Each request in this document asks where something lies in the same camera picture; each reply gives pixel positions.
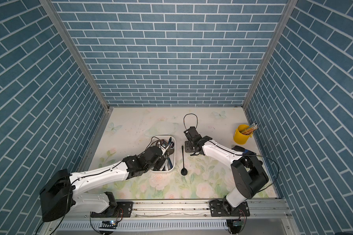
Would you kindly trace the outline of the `white plastic storage box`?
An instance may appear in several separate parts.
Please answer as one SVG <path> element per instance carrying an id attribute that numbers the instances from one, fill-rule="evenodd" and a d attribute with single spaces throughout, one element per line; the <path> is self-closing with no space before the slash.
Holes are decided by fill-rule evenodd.
<path id="1" fill-rule="evenodd" d="M 158 147 L 159 141 L 162 139 L 165 141 L 173 141 L 176 146 L 176 139 L 173 136 L 165 136 L 165 135 L 152 137 L 150 146 Z M 170 172 L 171 170 L 174 169 L 175 162 L 176 162 L 175 153 L 173 153 L 172 155 L 168 155 L 168 154 L 162 155 L 162 157 L 156 162 L 155 166 L 151 171 L 155 173 Z"/>

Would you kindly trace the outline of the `black spoon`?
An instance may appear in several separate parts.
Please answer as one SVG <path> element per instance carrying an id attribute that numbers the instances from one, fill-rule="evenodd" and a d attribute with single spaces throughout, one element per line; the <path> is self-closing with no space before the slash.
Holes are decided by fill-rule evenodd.
<path id="1" fill-rule="evenodd" d="M 182 169 L 180 171 L 182 176 L 186 176 L 188 173 L 188 170 L 185 168 L 185 161 L 184 161 L 184 146 L 181 146 L 181 152 L 182 152 Z"/>

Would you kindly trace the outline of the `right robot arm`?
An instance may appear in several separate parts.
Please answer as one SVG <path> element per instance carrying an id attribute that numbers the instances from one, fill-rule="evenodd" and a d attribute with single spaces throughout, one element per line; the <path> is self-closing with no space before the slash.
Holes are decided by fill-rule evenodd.
<path id="1" fill-rule="evenodd" d="M 188 152 L 212 157 L 230 167 L 235 188 L 223 198 L 220 206 L 226 215 L 240 216 L 239 205 L 252 199 L 269 182 L 262 161 L 252 151 L 240 146 L 229 149 L 208 136 L 186 138 Z"/>

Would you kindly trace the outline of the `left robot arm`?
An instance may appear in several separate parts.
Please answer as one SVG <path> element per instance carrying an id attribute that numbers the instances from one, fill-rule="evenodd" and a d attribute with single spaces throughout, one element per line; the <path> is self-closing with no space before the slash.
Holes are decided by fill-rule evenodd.
<path id="1" fill-rule="evenodd" d="M 89 212 L 93 217 L 112 217 L 119 212 L 113 193 L 88 195 L 87 191 L 112 182 L 142 176 L 158 162 L 165 162 L 169 148 L 151 146 L 140 155 L 98 169 L 70 173 L 59 170 L 40 190 L 42 220 L 55 221 L 68 212 Z"/>

